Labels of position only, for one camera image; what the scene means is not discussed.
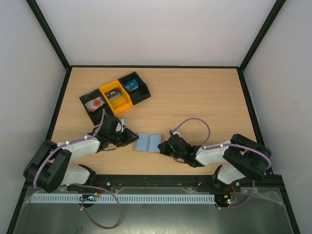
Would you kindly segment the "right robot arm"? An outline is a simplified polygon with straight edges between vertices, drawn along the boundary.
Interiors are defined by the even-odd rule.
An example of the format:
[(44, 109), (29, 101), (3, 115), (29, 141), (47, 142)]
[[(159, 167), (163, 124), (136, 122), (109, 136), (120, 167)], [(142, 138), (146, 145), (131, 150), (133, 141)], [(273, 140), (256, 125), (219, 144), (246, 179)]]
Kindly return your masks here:
[(218, 191), (243, 178), (262, 180), (272, 166), (271, 151), (241, 134), (234, 134), (223, 143), (203, 147), (192, 146), (174, 134), (157, 147), (161, 154), (181, 159), (193, 168), (217, 163), (213, 187)]

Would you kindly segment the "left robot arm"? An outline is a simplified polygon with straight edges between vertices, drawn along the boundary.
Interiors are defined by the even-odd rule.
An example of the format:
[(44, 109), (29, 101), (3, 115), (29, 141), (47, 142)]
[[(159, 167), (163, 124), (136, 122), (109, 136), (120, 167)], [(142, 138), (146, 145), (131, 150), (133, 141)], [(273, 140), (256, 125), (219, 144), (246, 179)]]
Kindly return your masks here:
[(61, 185), (85, 184), (92, 170), (84, 165), (69, 167), (70, 161), (108, 151), (111, 144), (120, 148), (137, 141), (138, 135), (126, 126), (123, 119), (103, 116), (99, 125), (82, 138), (62, 143), (46, 140), (27, 164), (23, 176), (35, 188), (48, 193)]

